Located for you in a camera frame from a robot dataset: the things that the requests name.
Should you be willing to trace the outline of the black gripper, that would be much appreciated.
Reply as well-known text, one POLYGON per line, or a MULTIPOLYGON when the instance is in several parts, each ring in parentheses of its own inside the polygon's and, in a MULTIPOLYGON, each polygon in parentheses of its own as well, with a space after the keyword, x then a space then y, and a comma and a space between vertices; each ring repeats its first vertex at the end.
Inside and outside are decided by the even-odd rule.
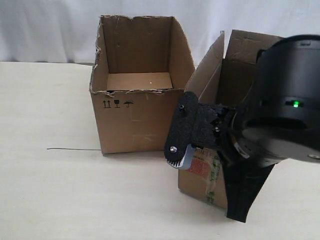
POLYGON ((226 217, 245 223, 250 208, 280 158, 263 151, 253 156, 240 146, 244 113, 242 104, 225 106, 200 103, 186 91, 178 100, 164 146, 166 162, 173 168, 191 167, 198 149, 216 150, 222 163, 227 197, 226 217))

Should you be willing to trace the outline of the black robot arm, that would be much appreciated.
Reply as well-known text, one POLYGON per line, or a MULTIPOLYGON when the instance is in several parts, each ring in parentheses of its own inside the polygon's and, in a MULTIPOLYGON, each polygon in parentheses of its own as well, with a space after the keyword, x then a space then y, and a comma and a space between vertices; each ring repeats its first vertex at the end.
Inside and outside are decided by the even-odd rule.
POLYGON ((202 103, 192 91, 178 101, 164 147, 169 165, 187 170, 199 148, 219 156, 226 217, 244 223, 274 166, 320 161, 320 37, 290 36, 253 57, 256 70, 242 102, 202 103))

